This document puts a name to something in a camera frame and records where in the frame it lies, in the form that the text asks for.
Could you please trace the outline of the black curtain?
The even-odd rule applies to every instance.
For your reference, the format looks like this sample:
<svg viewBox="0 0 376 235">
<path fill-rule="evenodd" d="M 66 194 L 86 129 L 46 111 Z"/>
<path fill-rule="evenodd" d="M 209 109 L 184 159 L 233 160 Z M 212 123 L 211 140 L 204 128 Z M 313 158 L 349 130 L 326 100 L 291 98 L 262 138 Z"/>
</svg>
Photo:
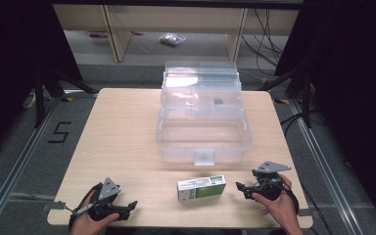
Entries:
<svg viewBox="0 0 376 235">
<path fill-rule="evenodd" d="M 276 72 L 298 64 L 324 20 L 333 20 L 312 59 L 321 113 L 376 209 L 376 0 L 301 0 Z"/>
<path fill-rule="evenodd" d="M 0 139 L 36 74 L 81 80 L 52 0 L 0 0 Z"/>
</svg>

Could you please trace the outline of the person's right hand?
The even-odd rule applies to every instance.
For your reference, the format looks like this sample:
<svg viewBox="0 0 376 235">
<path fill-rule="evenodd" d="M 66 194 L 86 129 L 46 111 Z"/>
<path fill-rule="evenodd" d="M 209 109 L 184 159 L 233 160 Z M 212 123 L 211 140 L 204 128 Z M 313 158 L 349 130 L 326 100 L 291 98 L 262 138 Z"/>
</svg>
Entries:
<svg viewBox="0 0 376 235">
<path fill-rule="evenodd" d="M 270 201 L 259 193 L 253 193 L 252 196 L 255 201 L 263 205 L 260 214 L 270 214 L 280 227 L 287 223 L 299 223 L 294 202 L 285 191 L 275 201 Z"/>
</svg>

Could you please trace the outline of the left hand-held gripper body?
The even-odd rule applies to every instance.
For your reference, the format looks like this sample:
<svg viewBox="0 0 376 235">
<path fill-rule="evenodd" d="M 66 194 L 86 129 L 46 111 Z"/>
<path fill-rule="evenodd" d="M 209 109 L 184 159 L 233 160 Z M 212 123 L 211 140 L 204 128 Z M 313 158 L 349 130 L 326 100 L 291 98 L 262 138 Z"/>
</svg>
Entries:
<svg viewBox="0 0 376 235">
<path fill-rule="evenodd" d="M 90 199 L 91 209 L 88 211 L 90 217 L 100 221 L 113 213 L 125 213 L 125 207 L 114 206 L 113 201 L 120 193 L 119 186 L 107 177 L 103 184 L 99 184 Z"/>
</svg>

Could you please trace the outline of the crumpled clear plastic bag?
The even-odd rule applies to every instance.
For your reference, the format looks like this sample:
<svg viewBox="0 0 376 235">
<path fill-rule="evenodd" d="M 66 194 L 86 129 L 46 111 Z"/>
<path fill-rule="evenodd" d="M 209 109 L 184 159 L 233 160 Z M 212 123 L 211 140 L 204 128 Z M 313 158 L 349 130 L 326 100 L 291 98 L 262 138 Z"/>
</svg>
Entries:
<svg viewBox="0 0 376 235">
<path fill-rule="evenodd" d="M 176 33 L 165 33 L 160 36 L 160 42 L 169 45 L 169 46 L 177 46 L 182 44 L 186 38 L 183 35 L 176 34 Z"/>
</svg>

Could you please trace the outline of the black metal stand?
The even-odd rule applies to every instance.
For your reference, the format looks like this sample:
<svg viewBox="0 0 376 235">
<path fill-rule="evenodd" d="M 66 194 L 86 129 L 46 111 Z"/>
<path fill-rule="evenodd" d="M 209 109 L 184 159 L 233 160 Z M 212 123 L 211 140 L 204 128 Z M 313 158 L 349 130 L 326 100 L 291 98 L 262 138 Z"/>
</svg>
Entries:
<svg viewBox="0 0 376 235">
<path fill-rule="evenodd" d="M 69 76 L 60 70 L 48 66 L 39 67 L 35 74 L 34 84 L 36 104 L 35 128 L 37 128 L 45 118 L 43 88 L 46 88 L 51 97 L 61 98 L 65 95 L 65 91 L 60 84 L 60 80 L 64 80 L 88 94 L 98 93 L 97 89 L 86 85 L 82 80 Z"/>
<path fill-rule="evenodd" d="M 263 87 L 258 88 L 258 91 L 268 91 L 288 79 L 290 79 L 290 83 L 286 88 L 285 94 L 288 98 L 297 98 L 299 95 L 302 96 L 303 110 L 301 111 L 301 117 L 303 118 L 306 127 L 311 128 L 309 120 L 310 77 L 305 69 L 295 67 L 278 76 L 272 82 L 268 82 Z"/>
</svg>

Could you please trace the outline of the aluminium floor rail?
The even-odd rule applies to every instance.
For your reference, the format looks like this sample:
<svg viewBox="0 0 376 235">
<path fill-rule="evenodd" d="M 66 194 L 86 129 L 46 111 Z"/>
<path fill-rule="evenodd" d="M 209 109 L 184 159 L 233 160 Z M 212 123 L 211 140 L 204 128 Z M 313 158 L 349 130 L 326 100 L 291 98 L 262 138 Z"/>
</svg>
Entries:
<svg viewBox="0 0 376 235">
<path fill-rule="evenodd" d="M 26 99 L 0 140 L 0 235 L 68 235 L 65 219 L 52 225 L 47 216 L 95 100 L 84 92 L 45 96 L 36 125 L 36 102 Z"/>
<path fill-rule="evenodd" d="M 328 192 L 349 234 L 364 235 L 363 229 L 361 228 L 347 197 L 341 189 L 331 166 L 327 163 L 327 160 L 322 150 L 320 149 L 320 146 L 312 130 L 307 126 L 306 122 L 303 119 L 299 120 L 298 124 L 304 136 L 304 139 L 308 144 L 314 161 L 316 162 L 316 165 L 320 171 L 322 179 L 325 182 Z"/>
</svg>

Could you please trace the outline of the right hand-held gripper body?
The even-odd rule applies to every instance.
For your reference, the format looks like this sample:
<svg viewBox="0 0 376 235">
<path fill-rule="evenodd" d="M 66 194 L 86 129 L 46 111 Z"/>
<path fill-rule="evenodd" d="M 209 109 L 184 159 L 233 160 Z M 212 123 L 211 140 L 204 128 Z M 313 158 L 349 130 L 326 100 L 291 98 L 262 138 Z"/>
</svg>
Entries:
<svg viewBox="0 0 376 235">
<path fill-rule="evenodd" d="M 291 167 L 288 165 L 270 161 L 266 161 L 253 169 L 253 176 L 257 180 L 255 184 L 257 192 L 270 201 L 276 200 L 280 196 L 284 184 L 278 172 L 290 169 Z"/>
</svg>

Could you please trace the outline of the clear plastic storage box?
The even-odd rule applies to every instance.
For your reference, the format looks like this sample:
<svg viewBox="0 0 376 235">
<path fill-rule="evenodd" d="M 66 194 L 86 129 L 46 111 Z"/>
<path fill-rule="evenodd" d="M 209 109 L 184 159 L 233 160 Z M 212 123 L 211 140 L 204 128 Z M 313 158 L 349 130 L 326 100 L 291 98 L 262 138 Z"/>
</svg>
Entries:
<svg viewBox="0 0 376 235">
<path fill-rule="evenodd" d="M 215 105 L 214 99 L 224 101 Z M 233 63 L 167 62 L 156 142 L 167 163 L 239 163 L 253 144 Z"/>
</svg>

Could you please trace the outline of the wooden shelf unit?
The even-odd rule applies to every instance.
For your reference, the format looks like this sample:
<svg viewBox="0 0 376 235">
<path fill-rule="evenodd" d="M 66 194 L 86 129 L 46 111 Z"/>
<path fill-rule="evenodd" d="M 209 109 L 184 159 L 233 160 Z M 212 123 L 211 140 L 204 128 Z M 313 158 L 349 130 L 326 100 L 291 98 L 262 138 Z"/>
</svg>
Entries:
<svg viewBox="0 0 376 235">
<path fill-rule="evenodd" d="M 288 36 L 296 10 L 55 4 L 64 30 L 105 31 L 113 58 L 123 60 L 133 31 L 223 34 L 228 58 L 238 58 L 243 34 Z"/>
</svg>

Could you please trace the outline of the white and green carton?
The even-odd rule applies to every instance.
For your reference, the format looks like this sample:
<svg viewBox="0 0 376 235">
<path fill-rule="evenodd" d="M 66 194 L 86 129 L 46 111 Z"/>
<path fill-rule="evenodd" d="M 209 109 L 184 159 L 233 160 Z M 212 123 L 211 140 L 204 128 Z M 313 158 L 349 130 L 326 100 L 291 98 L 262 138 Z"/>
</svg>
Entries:
<svg viewBox="0 0 376 235">
<path fill-rule="evenodd" d="M 208 176 L 177 182 L 179 201 L 194 200 L 220 195 L 226 186 L 223 175 Z"/>
</svg>

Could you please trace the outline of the person's left hand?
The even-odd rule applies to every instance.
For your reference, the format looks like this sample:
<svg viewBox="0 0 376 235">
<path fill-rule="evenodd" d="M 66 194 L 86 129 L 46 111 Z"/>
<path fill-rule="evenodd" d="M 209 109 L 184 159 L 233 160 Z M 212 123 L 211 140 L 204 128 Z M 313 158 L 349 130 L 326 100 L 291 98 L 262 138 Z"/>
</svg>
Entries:
<svg viewBox="0 0 376 235">
<path fill-rule="evenodd" d="M 102 220 L 95 221 L 86 211 L 74 220 L 70 229 L 70 235 L 100 235 L 108 225 L 115 222 L 118 218 L 118 213 L 112 213 Z"/>
</svg>

